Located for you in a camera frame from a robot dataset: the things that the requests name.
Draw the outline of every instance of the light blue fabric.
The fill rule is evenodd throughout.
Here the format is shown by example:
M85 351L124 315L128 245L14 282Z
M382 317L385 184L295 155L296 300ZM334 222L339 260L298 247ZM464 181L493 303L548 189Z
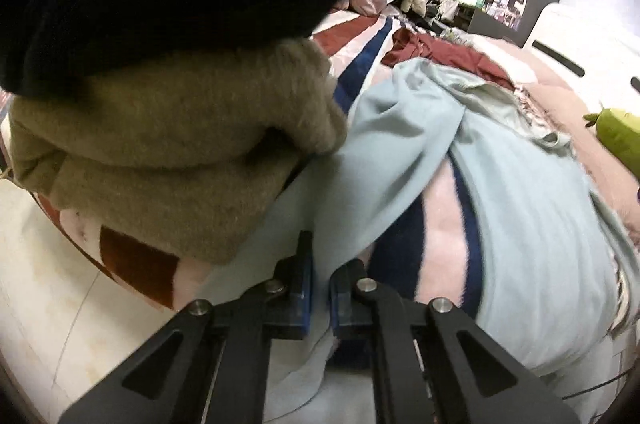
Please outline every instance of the light blue fabric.
M326 306L332 272L404 212L449 149L478 213L486 264L478 324L518 360L548 374L604 337L616 305L610 247L626 259L637 311L640 273L631 243L606 206L599 206L605 216L596 213L568 140L530 133L513 98L498 87L413 59L360 97L345 145L305 168L202 289L212 303L238 297L294 252L300 230L314 231L310 334L274 343L266 420L295 410L319 389L333 344Z

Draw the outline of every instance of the wire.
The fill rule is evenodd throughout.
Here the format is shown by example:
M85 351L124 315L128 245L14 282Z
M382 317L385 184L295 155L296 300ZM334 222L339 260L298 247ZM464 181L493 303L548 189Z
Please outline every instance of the wire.
M633 370L633 366L631 368L629 368L628 370L625 370L621 374L616 375L616 377L610 378L606 382L603 382L602 384L598 384L597 386L593 386L592 388L589 388L588 390L582 390L582 391L578 391L578 393L572 393L571 395L567 395L566 397L562 397L562 400L572 399L574 397L577 397L577 396L580 396L580 395L584 395L585 393L589 393L590 391L599 390L600 388L605 387L607 384L611 384L613 381L618 380L621 377L625 377L625 375L627 375L629 372L631 372L631 370Z

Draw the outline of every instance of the silver bolt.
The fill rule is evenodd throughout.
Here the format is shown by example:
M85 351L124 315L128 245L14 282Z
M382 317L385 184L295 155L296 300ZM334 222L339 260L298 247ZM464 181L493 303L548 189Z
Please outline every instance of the silver bolt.
M189 304L189 313L191 315L204 315L211 309L211 303L206 299L196 299Z
M356 287L358 287L360 292L373 292L378 288L378 284L371 278L362 278L358 280Z
M284 285L280 280L270 279L264 282L264 288L270 294L280 294L284 290Z
M432 302L433 309L440 314L446 314L453 308L453 303L447 298L435 298Z

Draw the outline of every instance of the tile floor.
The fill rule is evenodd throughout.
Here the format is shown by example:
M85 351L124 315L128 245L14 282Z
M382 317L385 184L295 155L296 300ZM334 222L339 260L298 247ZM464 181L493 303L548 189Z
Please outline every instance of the tile floor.
M171 317L99 273L30 195L0 181L0 360L44 422L56 423ZM637 342L633 331L617 340L612 376ZM603 390L599 412L621 387Z

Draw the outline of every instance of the green plush toy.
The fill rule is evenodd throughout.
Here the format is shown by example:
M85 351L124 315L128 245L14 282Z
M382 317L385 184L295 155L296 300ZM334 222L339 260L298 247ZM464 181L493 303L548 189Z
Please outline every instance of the green plush toy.
M640 117L623 109L607 108L584 116L596 126L598 140L640 179Z

